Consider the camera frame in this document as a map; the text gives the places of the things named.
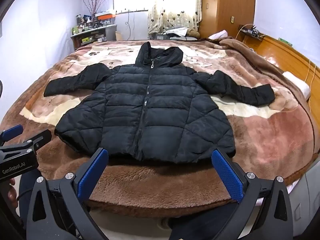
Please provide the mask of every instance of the black puffer jacket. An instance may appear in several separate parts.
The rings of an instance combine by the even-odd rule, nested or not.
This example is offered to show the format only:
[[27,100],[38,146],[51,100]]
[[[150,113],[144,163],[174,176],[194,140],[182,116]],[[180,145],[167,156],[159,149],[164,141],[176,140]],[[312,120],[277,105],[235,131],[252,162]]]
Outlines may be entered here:
[[110,156],[197,162],[219,147],[234,156],[230,123],[209,94],[260,106],[275,99],[271,86],[250,89],[221,71],[196,73],[179,65],[182,57],[177,47],[153,49],[146,42],[135,64],[109,69],[98,63],[50,81],[44,96],[94,90],[63,115],[55,134],[88,155],[103,147]]

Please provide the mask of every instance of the yellow cable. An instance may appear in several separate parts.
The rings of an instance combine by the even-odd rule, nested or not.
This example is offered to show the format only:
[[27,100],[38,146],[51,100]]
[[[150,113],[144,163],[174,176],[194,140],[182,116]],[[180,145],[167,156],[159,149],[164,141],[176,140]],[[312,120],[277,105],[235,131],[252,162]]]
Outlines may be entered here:
[[244,27],[246,27],[247,25],[254,25],[254,24],[253,24],[253,23],[248,23],[248,24],[246,24],[246,25],[243,25],[242,28],[239,30],[239,32],[238,32],[238,34],[237,34],[237,36],[236,36],[236,39],[238,38],[238,35],[239,35],[240,31],[241,31]]
[[315,65],[315,70],[313,72],[313,77],[312,77],[312,80],[311,80],[311,83],[310,83],[310,98],[309,98],[309,108],[310,108],[310,112],[311,112],[311,87],[312,87],[312,83],[313,83],[313,80],[315,78],[315,74],[316,74],[316,68],[317,68],[317,65]]
[[307,76],[306,76],[306,79],[304,80],[305,82],[307,81],[307,78],[308,78],[308,75],[309,75],[309,72],[310,72],[310,65],[311,65],[311,61],[310,61],[310,59],[309,59],[309,69],[308,69],[308,74],[307,74]]

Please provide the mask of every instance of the wooden headboard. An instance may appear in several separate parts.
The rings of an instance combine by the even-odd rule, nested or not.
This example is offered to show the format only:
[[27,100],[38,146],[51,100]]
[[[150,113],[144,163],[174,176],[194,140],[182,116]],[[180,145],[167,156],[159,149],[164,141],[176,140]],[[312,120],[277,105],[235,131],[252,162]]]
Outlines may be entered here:
[[249,48],[267,61],[279,67],[283,71],[289,71],[301,80],[308,78],[306,83],[310,86],[313,73],[314,80],[311,86],[310,106],[313,117],[315,118],[318,128],[320,129],[320,70],[308,58],[297,52],[295,49],[274,38],[265,36],[262,41],[246,36],[243,40]]

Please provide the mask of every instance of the curtain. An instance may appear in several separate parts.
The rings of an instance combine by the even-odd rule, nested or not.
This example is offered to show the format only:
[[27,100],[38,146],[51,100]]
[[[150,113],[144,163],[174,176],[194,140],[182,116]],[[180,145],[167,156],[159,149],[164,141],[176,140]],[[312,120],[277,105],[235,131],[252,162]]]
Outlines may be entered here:
[[150,0],[148,32],[162,33],[173,27],[198,30],[202,20],[201,0]]

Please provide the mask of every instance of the human hand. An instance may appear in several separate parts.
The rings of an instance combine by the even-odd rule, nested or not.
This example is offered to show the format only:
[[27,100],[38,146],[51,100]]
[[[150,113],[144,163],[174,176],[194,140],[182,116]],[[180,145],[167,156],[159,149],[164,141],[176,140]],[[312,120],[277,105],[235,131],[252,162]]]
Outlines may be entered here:
[[10,179],[10,189],[8,192],[8,198],[11,201],[11,204],[14,208],[18,207],[18,201],[17,201],[17,191],[13,187],[16,184],[15,179]]

